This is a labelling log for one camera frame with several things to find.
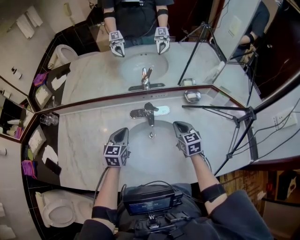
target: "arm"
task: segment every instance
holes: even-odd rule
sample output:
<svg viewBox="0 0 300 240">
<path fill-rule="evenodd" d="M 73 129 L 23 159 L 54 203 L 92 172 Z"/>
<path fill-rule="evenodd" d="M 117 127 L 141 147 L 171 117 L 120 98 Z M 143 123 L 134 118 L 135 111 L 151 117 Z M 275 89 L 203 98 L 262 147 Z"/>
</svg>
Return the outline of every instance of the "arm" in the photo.
<svg viewBox="0 0 300 240">
<path fill-rule="evenodd" d="M 98 197 L 95 202 L 95 207 L 102 206 L 112 210 L 117 209 L 118 202 L 118 185 L 119 185 L 120 168 L 110 167 L 107 170 L 103 185 L 99 191 Z M 100 223 L 106 225 L 112 232 L 115 225 L 108 220 L 93 218 Z"/>
<path fill-rule="evenodd" d="M 168 10 L 167 6 L 156 6 L 156 11 L 158 12 L 160 9 Z M 158 24 L 160 27 L 167 27 L 168 25 L 168 15 L 162 14 L 158 16 Z"/>
<path fill-rule="evenodd" d="M 191 159 L 196 171 L 200 191 L 203 191 L 204 189 L 212 185 L 219 184 L 219 181 L 212 174 L 212 172 L 206 165 L 204 159 L 199 154 L 191 156 Z M 223 203 L 226 200 L 226 198 L 227 194 L 222 194 L 213 202 L 205 202 L 204 205 L 208 214 L 210 214 L 217 206 Z"/>
<path fill-rule="evenodd" d="M 104 13 L 112 13 L 113 11 L 114 11 L 113 7 L 103 9 Z M 117 30 L 116 19 L 114 17 L 106 17 L 104 19 L 104 22 L 109 32 L 114 32 Z"/>
<path fill-rule="evenodd" d="M 250 34 L 253 36 L 254 41 L 257 40 L 258 36 L 254 32 L 250 32 Z M 240 45 L 248 43 L 250 43 L 250 38 L 247 35 L 244 35 L 240 41 Z"/>
</svg>

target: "faucet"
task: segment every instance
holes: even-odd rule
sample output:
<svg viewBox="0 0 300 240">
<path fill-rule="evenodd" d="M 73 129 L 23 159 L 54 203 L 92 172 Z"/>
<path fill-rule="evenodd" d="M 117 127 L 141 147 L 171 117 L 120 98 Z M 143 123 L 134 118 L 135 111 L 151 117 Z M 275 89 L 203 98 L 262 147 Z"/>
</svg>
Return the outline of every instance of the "faucet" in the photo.
<svg viewBox="0 0 300 240">
<path fill-rule="evenodd" d="M 151 127 L 154 126 L 154 112 L 158 111 L 158 108 L 153 106 L 151 103 L 146 103 L 144 106 L 148 123 Z"/>
<path fill-rule="evenodd" d="M 147 68 L 142 69 L 142 85 L 144 86 L 144 90 L 149 90 L 150 89 L 150 75 L 152 73 L 152 68 L 150 67 L 149 70 L 147 71 Z"/>
</svg>

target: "purple cloth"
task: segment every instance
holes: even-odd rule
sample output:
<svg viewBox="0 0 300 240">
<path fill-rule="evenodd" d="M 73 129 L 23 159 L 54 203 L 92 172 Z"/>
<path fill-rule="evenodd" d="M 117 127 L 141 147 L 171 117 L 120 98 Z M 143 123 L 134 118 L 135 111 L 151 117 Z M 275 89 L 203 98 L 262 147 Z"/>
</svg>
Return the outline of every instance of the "purple cloth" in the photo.
<svg viewBox="0 0 300 240">
<path fill-rule="evenodd" d="M 34 179 L 37 179 L 34 169 L 34 162 L 30 160 L 22 161 L 22 168 L 24 175 L 31 176 Z"/>
<path fill-rule="evenodd" d="M 36 87 L 39 87 L 39 86 L 42 86 L 46 79 L 47 79 L 47 76 L 48 76 L 48 72 L 46 73 L 39 73 L 36 78 L 33 80 L 33 84 L 36 86 Z"/>
</svg>

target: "display screen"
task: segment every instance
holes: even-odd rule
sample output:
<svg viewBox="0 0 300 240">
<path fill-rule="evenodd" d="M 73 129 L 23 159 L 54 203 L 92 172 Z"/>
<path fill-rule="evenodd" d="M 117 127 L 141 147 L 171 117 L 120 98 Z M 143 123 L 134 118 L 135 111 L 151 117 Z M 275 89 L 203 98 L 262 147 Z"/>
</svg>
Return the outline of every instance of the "display screen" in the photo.
<svg viewBox="0 0 300 240">
<path fill-rule="evenodd" d="M 157 211 L 170 207 L 171 198 L 162 198 L 150 202 L 139 202 L 129 204 L 132 214 L 139 214 L 144 212 Z"/>
</svg>

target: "toilet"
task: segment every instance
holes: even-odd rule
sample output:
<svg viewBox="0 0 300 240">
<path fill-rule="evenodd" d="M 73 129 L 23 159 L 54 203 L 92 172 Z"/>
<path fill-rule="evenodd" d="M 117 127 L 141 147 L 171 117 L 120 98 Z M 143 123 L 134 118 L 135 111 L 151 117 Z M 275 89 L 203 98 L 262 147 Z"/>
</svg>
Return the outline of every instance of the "toilet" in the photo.
<svg viewBox="0 0 300 240">
<path fill-rule="evenodd" d="M 73 48 L 71 48 L 68 45 L 61 44 L 55 48 L 54 53 L 53 53 L 51 59 L 49 60 L 48 68 L 55 69 L 62 65 L 68 64 L 72 61 L 75 61 L 77 59 L 92 56 L 97 53 L 99 53 L 99 52 L 90 52 L 90 53 L 86 53 L 86 54 L 78 56 Z"/>
<path fill-rule="evenodd" d="M 44 192 L 38 197 L 43 198 L 44 205 L 38 206 L 45 226 L 66 227 L 72 223 L 83 224 L 90 219 L 93 198 L 85 195 L 55 189 Z"/>
</svg>

